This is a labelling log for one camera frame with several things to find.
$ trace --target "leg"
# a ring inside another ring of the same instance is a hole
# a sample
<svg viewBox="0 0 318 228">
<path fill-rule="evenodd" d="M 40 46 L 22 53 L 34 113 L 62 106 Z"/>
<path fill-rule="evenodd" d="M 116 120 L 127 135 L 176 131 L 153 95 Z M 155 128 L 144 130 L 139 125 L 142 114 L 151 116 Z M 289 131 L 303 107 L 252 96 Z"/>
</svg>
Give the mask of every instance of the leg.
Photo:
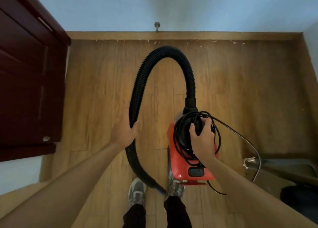
<svg viewBox="0 0 318 228">
<path fill-rule="evenodd" d="M 129 188 L 129 210 L 124 215 L 123 228 L 146 227 L 145 191 L 146 185 L 139 178 L 135 178 Z"/>
<path fill-rule="evenodd" d="M 184 189 L 184 185 L 177 180 L 170 182 L 168 198 L 164 202 L 164 208 L 167 212 L 168 228 L 192 228 L 190 218 L 185 210 L 185 205 L 180 199 Z"/>
</svg>

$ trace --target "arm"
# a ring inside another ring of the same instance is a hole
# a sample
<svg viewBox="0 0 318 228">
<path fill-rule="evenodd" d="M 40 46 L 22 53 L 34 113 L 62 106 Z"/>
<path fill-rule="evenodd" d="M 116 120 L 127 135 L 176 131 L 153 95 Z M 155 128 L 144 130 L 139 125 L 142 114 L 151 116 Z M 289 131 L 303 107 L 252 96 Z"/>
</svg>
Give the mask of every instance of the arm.
<svg viewBox="0 0 318 228">
<path fill-rule="evenodd" d="M 194 125 L 189 132 L 194 154 L 213 173 L 224 191 L 231 198 L 237 210 L 251 227 L 316 227 L 317 225 L 293 210 L 274 196 L 268 194 L 240 174 L 215 158 L 214 134 L 211 132 L 211 119 L 203 118 L 205 126 L 196 135 Z"/>
<path fill-rule="evenodd" d="M 74 166 L 0 220 L 0 227 L 71 227 L 86 199 L 115 156 L 137 134 L 128 108 L 102 150 Z"/>
</svg>

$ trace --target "sneaker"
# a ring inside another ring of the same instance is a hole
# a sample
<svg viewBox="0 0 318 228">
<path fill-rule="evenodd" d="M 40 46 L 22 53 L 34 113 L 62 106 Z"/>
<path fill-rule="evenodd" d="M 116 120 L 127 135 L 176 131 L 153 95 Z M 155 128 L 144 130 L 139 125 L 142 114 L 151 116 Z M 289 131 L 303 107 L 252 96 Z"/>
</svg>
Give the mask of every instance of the sneaker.
<svg viewBox="0 0 318 228">
<path fill-rule="evenodd" d="M 178 196 L 179 198 L 182 197 L 183 192 L 185 190 L 185 186 L 182 184 L 181 181 L 177 179 L 170 180 L 168 196 Z"/>
<path fill-rule="evenodd" d="M 129 188 L 129 208 L 135 204 L 141 204 L 143 207 L 145 207 L 145 191 L 145 183 L 143 183 L 139 178 L 135 178 Z"/>
</svg>

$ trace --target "red vacuum cleaner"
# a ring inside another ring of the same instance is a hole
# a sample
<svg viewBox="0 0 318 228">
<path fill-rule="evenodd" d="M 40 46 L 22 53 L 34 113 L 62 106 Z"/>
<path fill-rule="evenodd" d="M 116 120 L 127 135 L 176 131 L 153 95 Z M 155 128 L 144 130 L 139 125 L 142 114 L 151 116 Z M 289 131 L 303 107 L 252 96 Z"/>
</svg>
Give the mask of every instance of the red vacuum cleaner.
<svg viewBox="0 0 318 228">
<path fill-rule="evenodd" d="M 203 129 L 203 123 L 201 117 L 211 118 L 211 131 L 218 136 L 218 145 L 216 144 L 216 139 L 214 138 L 213 148 L 215 155 L 218 158 L 218 152 L 221 147 L 221 135 L 214 121 L 220 122 L 222 125 L 225 125 L 228 129 L 242 137 L 247 141 L 255 150 L 259 158 L 259 167 L 255 173 L 255 176 L 252 181 L 255 180 L 261 165 L 260 155 L 255 147 L 244 138 L 241 134 L 233 130 L 224 122 L 219 119 L 211 116 L 206 111 L 198 111 L 196 106 L 196 89 L 195 81 L 193 76 L 193 71 L 191 65 L 186 58 L 186 56 L 177 48 L 172 46 L 163 46 L 152 51 L 142 62 L 141 67 L 138 71 L 136 81 L 133 87 L 133 93 L 130 100 L 129 107 L 129 119 L 130 127 L 137 121 L 140 105 L 147 83 L 147 79 L 152 71 L 153 67 L 163 58 L 170 57 L 174 59 L 181 67 L 186 84 L 186 98 L 185 98 L 185 107 L 182 112 L 177 114 L 174 122 L 171 122 L 168 128 L 168 172 L 169 179 L 178 179 L 183 182 L 185 185 L 205 185 L 205 183 L 199 181 L 207 181 L 208 185 L 218 194 L 226 195 L 215 190 L 209 180 L 214 179 L 213 174 L 198 160 L 198 158 L 193 153 L 191 147 L 191 139 L 189 128 L 190 124 L 194 123 L 195 130 L 197 135 L 200 135 Z M 131 145 L 126 147 L 126 155 L 129 161 L 129 164 L 133 172 L 150 188 L 158 190 L 162 194 L 166 194 L 166 190 L 160 186 L 149 174 L 140 165 L 136 152 L 135 140 Z"/>
</svg>

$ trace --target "black pants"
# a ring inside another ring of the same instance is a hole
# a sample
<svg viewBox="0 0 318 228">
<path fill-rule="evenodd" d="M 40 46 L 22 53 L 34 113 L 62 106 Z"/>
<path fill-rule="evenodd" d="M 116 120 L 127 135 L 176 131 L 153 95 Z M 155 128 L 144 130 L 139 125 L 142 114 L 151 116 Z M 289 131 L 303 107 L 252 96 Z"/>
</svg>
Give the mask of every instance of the black pants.
<svg viewBox="0 0 318 228">
<path fill-rule="evenodd" d="M 164 202 L 167 212 L 168 228 L 192 228 L 185 205 L 178 196 L 169 196 Z M 145 228 L 146 210 L 141 204 L 133 205 L 124 215 L 123 228 Z"/>
</svg>

